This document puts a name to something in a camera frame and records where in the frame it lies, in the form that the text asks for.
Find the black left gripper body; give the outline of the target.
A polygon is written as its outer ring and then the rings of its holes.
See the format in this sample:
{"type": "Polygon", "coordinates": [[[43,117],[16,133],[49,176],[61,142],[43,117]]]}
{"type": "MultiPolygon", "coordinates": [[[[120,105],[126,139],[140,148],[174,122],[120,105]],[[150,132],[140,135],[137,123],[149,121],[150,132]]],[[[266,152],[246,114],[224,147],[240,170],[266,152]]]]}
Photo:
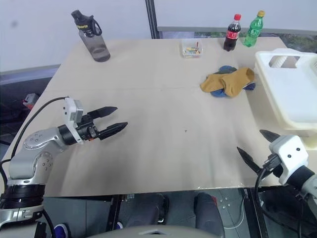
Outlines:
{"type": "Polygon", "coordinates": [[[90,114],[82,116],[80,122],[77,123],[76,131],[84,141],[96,139],[99,134],[94,125],[94,118],[90,114]]]}

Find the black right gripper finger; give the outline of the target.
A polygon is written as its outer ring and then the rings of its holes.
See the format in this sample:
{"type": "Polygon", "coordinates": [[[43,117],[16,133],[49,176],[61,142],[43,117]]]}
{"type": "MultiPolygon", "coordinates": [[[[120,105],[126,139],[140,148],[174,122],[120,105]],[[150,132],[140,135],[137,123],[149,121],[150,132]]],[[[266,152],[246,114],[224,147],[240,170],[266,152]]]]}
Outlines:
{"type": "Polygon", "coordinates": [[[276,139],[278,139],[280,137],[279,134],[277,134],[275,132],[271,132],[271,131],[266,130],[266,129],[260,129],[260,133],[270,143],[272,143],[273,141],[275,141],[276,139]]]}
{"type": "Polygon", "coordinates": [[[247,164],[247,166],[256,174],[261,172],[261,168],[254,162],[253,158],[243,149],[237,147],[237,150],[242,158],[242,160],[247,164]]]}

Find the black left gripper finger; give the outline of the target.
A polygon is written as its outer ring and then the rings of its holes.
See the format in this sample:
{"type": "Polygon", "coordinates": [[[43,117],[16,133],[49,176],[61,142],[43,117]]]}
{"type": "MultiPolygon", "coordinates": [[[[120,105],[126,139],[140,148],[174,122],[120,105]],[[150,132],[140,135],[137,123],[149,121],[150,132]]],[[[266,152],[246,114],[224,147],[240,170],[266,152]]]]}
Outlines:
{"type": "Polygon", "coordinates": [[[99,131],[98,138],[100,140],[104,140],[108,137],[111,137],[111,136],[121,132],[122,130],[124,130],[127,125],[128,125],[128,122],[119,122],[119,123],[115,123],[113,125],[110,125],[106,129],[99,131]]]}
{"type": "Polygon", "coordinates": [[[87,113],[91,119],[106,117],[117,110],[117,107],[102,107],[87,113]]]}

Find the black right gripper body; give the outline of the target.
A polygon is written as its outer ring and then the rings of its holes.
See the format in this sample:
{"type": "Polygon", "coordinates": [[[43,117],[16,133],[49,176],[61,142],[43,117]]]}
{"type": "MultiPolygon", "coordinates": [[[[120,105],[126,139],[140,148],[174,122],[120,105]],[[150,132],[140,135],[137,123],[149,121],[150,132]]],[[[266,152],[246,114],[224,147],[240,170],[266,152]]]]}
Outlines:
{"type": "Polygon", "coordinates": [[[277,154],[269,155],[268,159],[263,164],[263,175],[262,178],[273,174],[275,177],[280,178],[283,173],[282,160],[277,154]]]}

